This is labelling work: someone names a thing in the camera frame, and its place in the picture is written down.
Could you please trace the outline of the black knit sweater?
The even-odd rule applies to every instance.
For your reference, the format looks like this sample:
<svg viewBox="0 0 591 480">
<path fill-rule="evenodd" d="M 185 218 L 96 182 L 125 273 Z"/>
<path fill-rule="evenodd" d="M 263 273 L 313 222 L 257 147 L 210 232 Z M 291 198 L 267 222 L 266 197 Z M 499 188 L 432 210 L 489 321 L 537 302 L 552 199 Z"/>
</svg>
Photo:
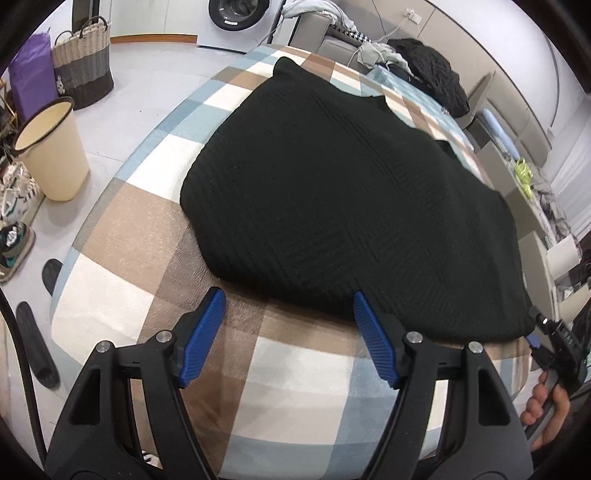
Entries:
<svg viewBox="0 0 591 480">
<path fill-rule="evenodd" d="M 450 343 L 534 330 L 502 195 L 384 97 L 288 58 L 212 133 L 179 204 L 211 273 L 253 293 L 348 318 L 362 292 Z"/>
</svg>

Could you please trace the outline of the white clothes pile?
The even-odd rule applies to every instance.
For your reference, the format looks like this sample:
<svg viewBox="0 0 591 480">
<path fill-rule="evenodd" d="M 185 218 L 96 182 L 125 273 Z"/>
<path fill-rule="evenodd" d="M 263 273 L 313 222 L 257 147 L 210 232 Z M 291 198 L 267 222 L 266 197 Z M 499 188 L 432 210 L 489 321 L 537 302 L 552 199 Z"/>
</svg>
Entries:
<svg viewBox="0 0 591 480">
<path fill-rule="evenodd" d="M 331 24 L 352 32 L 358 32 L 355 22 L 335 1 L 329 0 L 294 0 L 285 1 L 280 15 L 284 19 L 294 18 L 305 13 L 318 13 L 331 20 Z"/>
</svg>

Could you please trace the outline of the checkered plaid bed cover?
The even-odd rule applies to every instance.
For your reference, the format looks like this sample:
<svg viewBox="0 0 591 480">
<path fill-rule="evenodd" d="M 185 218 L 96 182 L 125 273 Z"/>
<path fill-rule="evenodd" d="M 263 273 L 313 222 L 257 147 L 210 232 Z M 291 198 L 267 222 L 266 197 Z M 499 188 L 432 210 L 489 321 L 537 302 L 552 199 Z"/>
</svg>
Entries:
<svg viewBox="0 0 591 480">
<path fill-rule="evenodd" d="M 353 479 L 396 399 L 353 314 L 294 305 L 216 277 L 179 204 L 186 174 L 212 133 L 283 57 L 346 93 L 384 97 L 408 126 L 448 142 L 484 183 L 472 151 L 398 92 L 315 54 L 256 48 L 185 99 L 109 182 L 65 260 L 52 337 L 76 374 L 98 342 L 146 341 L 221 287 L 224 321 L 204 370 L 183 393 L 213 471 L 228 479 Z M 522 389 L 531 364 L 525 336 L 481 342 L 510 394 Z"/>
</svg>

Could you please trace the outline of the neon green small garment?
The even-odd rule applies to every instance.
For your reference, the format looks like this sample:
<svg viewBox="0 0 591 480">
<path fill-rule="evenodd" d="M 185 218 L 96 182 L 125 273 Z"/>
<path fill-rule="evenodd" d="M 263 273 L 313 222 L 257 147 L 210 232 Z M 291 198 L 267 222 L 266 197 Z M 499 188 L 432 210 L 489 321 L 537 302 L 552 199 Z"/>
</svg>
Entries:
<svg viewBox="0 0 591 480">
<path fill-rule="evenodd" d="M 532 189 L 533 172 L 524 158 L 520 158 L 515 162 L 513 172 L 522 192 L 528 200 L 532 201 L 534 199 Z"/>
</svg>

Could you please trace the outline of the grey storage box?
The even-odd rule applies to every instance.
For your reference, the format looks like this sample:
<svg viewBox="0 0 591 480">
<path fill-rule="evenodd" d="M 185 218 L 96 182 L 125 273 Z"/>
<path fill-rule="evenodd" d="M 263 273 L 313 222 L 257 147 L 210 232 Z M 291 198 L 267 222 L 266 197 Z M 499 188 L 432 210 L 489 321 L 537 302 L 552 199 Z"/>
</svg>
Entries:
<svg viewBox="0 0 591 480">
<path fill-rule="evenodd" d="M 547 247 L 539 208 L 529 200 L 501 152 L 489 142 L 477 153 L 489 184 L 506 200 L 514 217 L 522 270 L 532 302 L 553 320 L 560 318 L 554 279 L 548 265 Z"/>
</svg>

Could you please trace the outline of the light blue pillow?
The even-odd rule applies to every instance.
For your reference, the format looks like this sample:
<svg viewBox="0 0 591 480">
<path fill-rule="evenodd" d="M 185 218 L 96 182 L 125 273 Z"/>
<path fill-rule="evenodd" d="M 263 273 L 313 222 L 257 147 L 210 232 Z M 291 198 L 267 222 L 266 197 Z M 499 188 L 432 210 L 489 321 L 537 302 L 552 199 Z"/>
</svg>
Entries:
<svg viewBox="0 0 591 480">
<path fill-rule="evenodd" d="M 513 161 L 518 161 L 521 156 L 513 140 L 499 123 L 497 117 L 488 109 L 484 108 L 479 112 L 480 118 L 489 132 L 491 139 L 498 146 L 501 152 Z"/>
</svg>

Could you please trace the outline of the grey teal sneaker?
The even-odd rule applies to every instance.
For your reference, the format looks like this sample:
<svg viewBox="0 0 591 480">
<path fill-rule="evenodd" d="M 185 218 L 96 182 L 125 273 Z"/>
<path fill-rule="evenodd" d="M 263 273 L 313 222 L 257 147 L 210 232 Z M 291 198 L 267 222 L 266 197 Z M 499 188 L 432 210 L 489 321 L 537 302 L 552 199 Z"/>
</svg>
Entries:
<svg viewBox="0 0 591 480">
<path fill-rule="evenodd" d="M 8 282 L 29 254 L 35 232 L 21 221 L 1 229 L 0 281 Z"/>
</svg>

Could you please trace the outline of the white green sneaker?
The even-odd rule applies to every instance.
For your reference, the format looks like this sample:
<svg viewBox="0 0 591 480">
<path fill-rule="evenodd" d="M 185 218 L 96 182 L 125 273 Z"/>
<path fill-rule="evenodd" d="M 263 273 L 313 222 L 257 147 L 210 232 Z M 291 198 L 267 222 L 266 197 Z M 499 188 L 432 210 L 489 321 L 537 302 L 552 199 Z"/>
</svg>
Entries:
<svg viewBox="0 0 591 480">
<path fill-rule="evenodd" d="M 22 162 L 8 165 L 1 180 L 1 225 L 30 225 L 45 195 Z"/>
</svg>

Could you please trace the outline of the cream plastic waste bin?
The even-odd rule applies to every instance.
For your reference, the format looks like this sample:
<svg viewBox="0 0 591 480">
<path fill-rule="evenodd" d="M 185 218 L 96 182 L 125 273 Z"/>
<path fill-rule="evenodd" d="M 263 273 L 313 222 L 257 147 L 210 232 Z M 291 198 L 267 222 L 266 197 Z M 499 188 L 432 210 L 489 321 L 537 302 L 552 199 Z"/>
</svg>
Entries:
<svg viewBox="0 0 591 480">
<path fill-rule="evenodd" d="M 60 97 L 37 111 L 18 131 L 13 152 L 49 200 L 72 200 L 90 171 L 73 99 Z"/>
</svg>

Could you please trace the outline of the teal checkered cloth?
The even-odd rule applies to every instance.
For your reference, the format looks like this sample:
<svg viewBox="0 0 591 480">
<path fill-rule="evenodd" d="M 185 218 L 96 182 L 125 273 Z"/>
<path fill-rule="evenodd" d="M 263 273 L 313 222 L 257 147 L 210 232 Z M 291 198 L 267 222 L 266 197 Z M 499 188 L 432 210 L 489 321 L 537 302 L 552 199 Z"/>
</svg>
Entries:
<svg viewBox="0 0 591 480">
<path fill-rule="evenodd" d="M 383 66 L 374 67 L 369 73 L 367 73 L 367 77 L 369 77 L 370 80 L 398 92 L 404 99 L 410 100 L 419 105 L 434 117 L 447 132 L 452 133 L 458 140 L 465 144 L 470 151 L 474 152 L 474 146 L 456 120 L 431 96 L 390 72 Z"/>
</svg>

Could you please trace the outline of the black quilted jacket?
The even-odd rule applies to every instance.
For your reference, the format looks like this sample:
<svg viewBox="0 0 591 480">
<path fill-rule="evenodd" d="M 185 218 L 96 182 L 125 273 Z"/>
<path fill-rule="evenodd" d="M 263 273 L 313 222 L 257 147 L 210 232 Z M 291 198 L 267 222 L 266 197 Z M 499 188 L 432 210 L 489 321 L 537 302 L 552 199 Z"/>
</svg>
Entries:
<svg viewBox="0 0 591 480">
<path fill-rule="evenodd" d="M 460 76 L 444 55 L 414 38 L 391 39 L 388 45 L 407 61 L 419 81 L 417 88 L 430 95 L 453 118 L 469 113 L 470 105 Z"/>
</svg>

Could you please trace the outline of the woven laundry basket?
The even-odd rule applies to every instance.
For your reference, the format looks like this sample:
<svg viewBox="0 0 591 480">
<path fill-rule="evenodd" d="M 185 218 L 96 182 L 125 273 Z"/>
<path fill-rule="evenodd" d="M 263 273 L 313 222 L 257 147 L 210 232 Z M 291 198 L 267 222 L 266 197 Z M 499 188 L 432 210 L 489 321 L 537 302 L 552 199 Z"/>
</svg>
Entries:
<svg viewBox="0 0 591 480">
<path fill-rule="evenodd" d="M 113 90 L 110 24 L 104 17 L 89 18 L 76 32 L 61 32 L 51 56 L 58 94 L 70 97 L 75 110 L 95 104 Z"/>
</svg>

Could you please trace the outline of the white front-load washing machine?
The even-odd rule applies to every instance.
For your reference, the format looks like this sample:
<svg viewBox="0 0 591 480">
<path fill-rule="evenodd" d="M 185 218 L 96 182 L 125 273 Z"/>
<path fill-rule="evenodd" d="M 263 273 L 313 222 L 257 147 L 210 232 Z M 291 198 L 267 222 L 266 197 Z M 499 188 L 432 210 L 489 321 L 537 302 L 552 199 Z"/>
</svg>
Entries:
<svg viewBox="0 0 591 480">
<path fill-rule="evenodd" d="M 197 47 L 248 53 L 273 39 L 283 5 L 281 0 L 207 1 L 198 21 Z"/>
</svg>

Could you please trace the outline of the purple plastic bag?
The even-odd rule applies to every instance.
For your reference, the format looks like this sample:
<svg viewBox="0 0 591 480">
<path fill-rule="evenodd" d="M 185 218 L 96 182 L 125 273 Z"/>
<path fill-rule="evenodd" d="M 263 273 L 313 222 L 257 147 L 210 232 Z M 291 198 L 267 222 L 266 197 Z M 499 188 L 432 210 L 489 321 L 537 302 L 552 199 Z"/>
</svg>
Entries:
<svg viewBox="0 0 591 480">
<path fill-rule="evenodd" d="M 31 35 L 11 60 L 8 71 L 21 123 L 58 98 L 48 31 Z"/>
</svg>

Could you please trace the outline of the grey sofa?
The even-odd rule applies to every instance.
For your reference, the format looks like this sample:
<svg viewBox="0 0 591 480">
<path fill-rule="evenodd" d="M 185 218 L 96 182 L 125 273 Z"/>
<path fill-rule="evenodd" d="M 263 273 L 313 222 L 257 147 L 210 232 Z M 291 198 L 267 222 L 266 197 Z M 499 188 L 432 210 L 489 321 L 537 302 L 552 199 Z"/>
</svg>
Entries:
<svg viewBox="0 0 591 480">
<path fill-rule="evenodd" d="M 331 20 L 321 14 L 305 13 L 290 19 L 280 15 L 280 23 L 269 43 L 305 50 L 365 72 L 367 68 L 360 64 L 358 55 L 363 43 L 369 41 L 359 31 L 332 25 Z"/>
</svg>

